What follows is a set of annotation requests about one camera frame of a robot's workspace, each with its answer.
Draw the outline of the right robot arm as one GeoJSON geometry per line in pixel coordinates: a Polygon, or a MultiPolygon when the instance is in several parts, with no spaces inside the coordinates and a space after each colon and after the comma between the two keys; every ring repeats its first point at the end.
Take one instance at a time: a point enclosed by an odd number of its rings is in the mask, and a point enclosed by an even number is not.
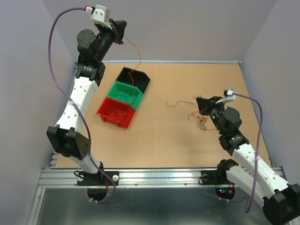
{"type": "Polygon", "coordinates": [[[257,203],[271,224],[284,225],[300,215],[300,186],[279,176],[240,132],[240,113],[225,107],[237,96],[228,90],[224,97],[196,98],[199,114],[210,117],[220,135],[220,145],[232,156],[218,164],[216,179],[220,183],[231,182],[247,194],[246,213],[257,203]]]}

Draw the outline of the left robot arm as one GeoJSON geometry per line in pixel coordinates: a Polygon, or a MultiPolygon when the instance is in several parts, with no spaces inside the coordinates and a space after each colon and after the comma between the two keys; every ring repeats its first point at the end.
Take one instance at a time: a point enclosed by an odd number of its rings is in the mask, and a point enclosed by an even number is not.
{"type": "Polygon", "coordinates": [[[110,20],[111,28],[96,25],[99,33],[85,29],[77,35],[79,52],[74,85],[66,108],[47,137],[55,152],[76,162],[81,171],[75,172],[79,186],[101,185],[105,182],[104,166],[91,154],[90,138],[82,134],[83,119],[89,103],[104,75],[102,60],[113,43],[121,45],[126,21],[110,20]]]}

